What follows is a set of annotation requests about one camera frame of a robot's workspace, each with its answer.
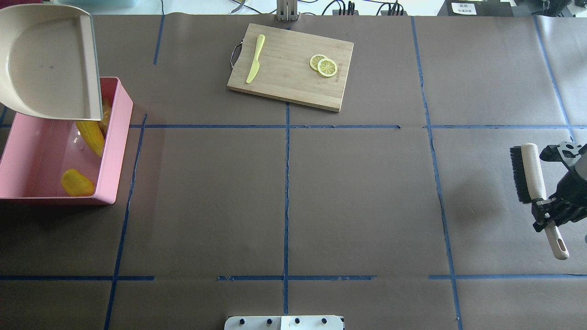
black cable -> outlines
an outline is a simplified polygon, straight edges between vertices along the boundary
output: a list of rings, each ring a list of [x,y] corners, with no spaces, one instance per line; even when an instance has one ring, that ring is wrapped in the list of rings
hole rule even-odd
[[[377,13],[375,14],[375,16],[379,16],[379,13],[381,12],[381,9],[383,8],[383,6],[387,5],[387,15],[388,16],[403,16],[404,13],[404,9],[403,6],[399,3],[399,2],[377,2],[378,4],[381,4],[381,6],[379,6],[379,9],[377,10]]]
[[[381,8],[383,8],[383,6],[388,5],[389,2],[384,2],[381,6],[379,6],[379,9],[377,10],[377,13],[375,14],[375,16],[379,16],[379,13],[381,12]]]
[[[241,2],[240,2],[240,1],[237,1],[237,0],[231,0],[231,1],[232,1],[232,2],[236,2],[236,3],[238,3],[239,5],[241,4]],[[250,10],[254,11],[254,12],[257,12],[257,13],[259,13],[259,14],[264,14],[264,13],[262,13],[262,12],[260,12],[260,11],[256,10],[256,9],[255,9],[255,8],[253,8],[253,7],[249,7],[249,6],[247,6],[247,5],[244,5],[244,6],[245,6],[245,7],[247,7],[248,9],[250,9]],[[274,13],[274,12],[276,12],[276,11],[277,11],[277,8],[275,8],[275,10],[273,10],[272,12],[268,12],[267,14],[272,14],[272,13]]]
[[[344,1],[342,1],[342,0],[333,0],[331,3],[329,3],[329,4],[328,4],[328,6],[326,6],[326,8],[324,8],[324,11],[322,12],[322,15],[324,15],[324,13],[325,13],[325,12],[326,12],[326,10],[328,9],[328,7],[330,7],[330,6],[331,6],[332,4],[334,4],[335,2],[338,4],[338,14],[339,14],[339,15],[341,14],[341,12],[342,12],[343,10],[345,10],[345,9],[346,9],[346,5],[345,5],[345,2],[344,2]]]

metal bracket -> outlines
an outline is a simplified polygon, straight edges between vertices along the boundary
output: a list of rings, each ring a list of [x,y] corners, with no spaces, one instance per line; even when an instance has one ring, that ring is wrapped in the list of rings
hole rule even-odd
[[[344,330],[344,320],[336,315],[232,316],[224,330]]]
[[[540,153],[540,159],[543,161],[560,161],[563,163],[567,170],[571,169],[571,166],[583,156],[587,151],[587,144],[582,146],[573,142],[560,142],[559,144],[550,144],[542,153]]]
[[[297,21],[298,0],[277,0],[276,16],[278,21]]]

cutting board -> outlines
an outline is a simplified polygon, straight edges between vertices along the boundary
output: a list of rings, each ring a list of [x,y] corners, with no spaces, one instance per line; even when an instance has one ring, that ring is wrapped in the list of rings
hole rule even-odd
[[[246,83],[260,34],[265,35],[259,56],[261,67],[255,79]],[[323,36],[249,24],[228,89],[339,112],[353,45]],[[310,58],[315,54],[334,60],[337,74],[325,78],[314,71]]]

blue tape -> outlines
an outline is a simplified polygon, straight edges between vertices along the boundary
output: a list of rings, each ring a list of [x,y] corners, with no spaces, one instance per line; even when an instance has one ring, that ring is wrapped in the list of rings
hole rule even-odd
[[[546,63],[546,68],[548,69],[548,74],[550,75],[552,85],[554,87],[556,99],[558,99],[558,104],[561,107],[562,116],[565,119],[567,129],[569,130],[569,135],[574,142],[575,135],[573,134],[573,130],[571,129],[571,123],[569,121],[569,116],[567,115],[565,105],[562,102],[561,93],[558,89],[558,84],[556,83],[556,80],[554,79],[554,74],[552,73],[552,67],[550,65],[550,60],[548,60],[548,56],[546,55],[546,49],[544,48],[544,43],[542,41],[542,33],[540,33],[540,27],[538,26],[538,19],[536,16],[533,16],[532,18],[534,19],[534,27],[535,27],[536,33],[538,35],[538,43],[540,44],[540,51],[542,52],[542,57],[544,57],[544,62]]]
[[[293,129],[400,129],[399,125],[291,125]]]
[[[564,125],[430,125],[430,127],[432,129],[568,129],[568,126]]]
[[[112,281],[112,276],[4,275],[0,281]]]
[[[371,281],[377,275],[290,275],[290,281]]]
[[[4,117],[6,117],[6,112],[7,111],[8,111],[8,108],[6,106],[4,106],[4,109],[2,109],[2,114],[0,115],[0,127],[3,126]]]
[[[113,276],[0,275],[0,281],[112,281]],[[119,281],[154,281],[155,276],[121,276]]]
[[[138,129],[142,125],[131,124],[129,128]],[[285,125],[232,125],[232,124],[149,124],[146,129],[284,129]]]
[[[587,280],[587,274],[480,274],[480,275],[456,275],[457,280],[520,280],[520,279],[551,279],[572,278]],[[450,280],[449,275],[430,275],[429,280]]]
[[[289,312],[289,141],[289,102],[285,102],[284,315]]]
[[[118,281],[118,271],[120,270],[120,260],[122,259],[122,249],[124,247],[124,236],[126,235],[126,228],[129,223],[130,214],[130,201],[133,198],[134,183],[137,177],[137,165],[139,164],[139,156],[141,155],[141,147],[143,144],[143,135],[145,132],[144,126],[147,121],[147,115],[143,117],[143,127],[139,134],[139,142],[137,143],[137,154],[134,158],[133,176],[130,179],[129,197],[126,201],[126,211],[124,212],[124,221],[122,224],[122,232],[120,234],[120,242],[118,246],[118,253],[116,255],[116,265],[114,266],[114,276],[112,278],[112,287],[110,289],[110,298],[108,300],[108,310],[106,311],[106,321],[104,322],[104,330],[107,330],[110,326],[110,317],[112,315],[112,305],[114,304],[114,294],[116,292],[116,282]]]
[[[288,281],[371,281],[377,275],[288,275]],[[220,282],[230,281],[283,281],[279,275],[243,275],[243,276],[219,276]]]
[[[420,48],[418,47],[418,36],[416,33],[416,21],[414,17],[411,16],[411,30],[414,38],[414,48],[416,50],[416,62],[418,64],[418,74],[420,77],[420,90],[422,94],[422,103],[424,104],[424,110],[426,114],[426,127],[428,130],[428,139],[430,143],[430,152],[432,153],[432,165],[434,167],[434,179],[436,181],[436,192],[438,193],[438,200],[440,202],[440,211],[442,217],[442,223],[444,227],[444,242],[446,245],[446,254],[448,257],[448,268],[450,271],[451,277],[451,285],[453,287],[453,301],[454,301],[454,310],[457,314],[457,324],[458,330],[463,330],[463,322],[461,320],[461,308],[458,302],[458,292],[457,292],[457,281],[454,276],[454,265],[453,265],[453,253],[451,252],[450,248],[450,237],[448,235],[448,225],[446,222],[446,212],[444,210],[444,200],[442,195],[442,187],[440,186],[440,175],[438,173],[438,162],[436,159],[436,151],[434,150],[434,137],[432,136],[432,125],[430,123],[430,112],[428,109],[428,101],[426,100],[426,94],[424,93],[424,73],[422,71],[422,62],[420,60]]]
[[[159,24],[159,36],[157,37],[157,46],[155,47],[155,57],[153,58],[153,65],[157,65],[159,59],[159,48],[161,47],[161,37],[163,36],[163,25],[165,24],[165,15],[161,15],[161,24]]]

corn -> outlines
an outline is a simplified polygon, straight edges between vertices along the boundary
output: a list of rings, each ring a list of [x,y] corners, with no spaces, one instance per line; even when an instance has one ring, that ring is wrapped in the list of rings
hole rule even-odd
[[[102,98],[102,120],[98,123],[98,126],[106,136],[106,132],[108,132],[108,125],[110,124],[110,114],[112,113],[112,104],[110,103],[109,99],[105,97]]]
[[[98,157],[102,157],[104,154],[104,135],[102,135],[98,122],[94,120],[77,120],[75,126],[77,126],[87,146]]]
[[[63,186],[65,192],[72,197],[91,196],[96,190],[94,182],[83,176],[83,174],[76,169],[69,169],[63,172],[61,186]]]

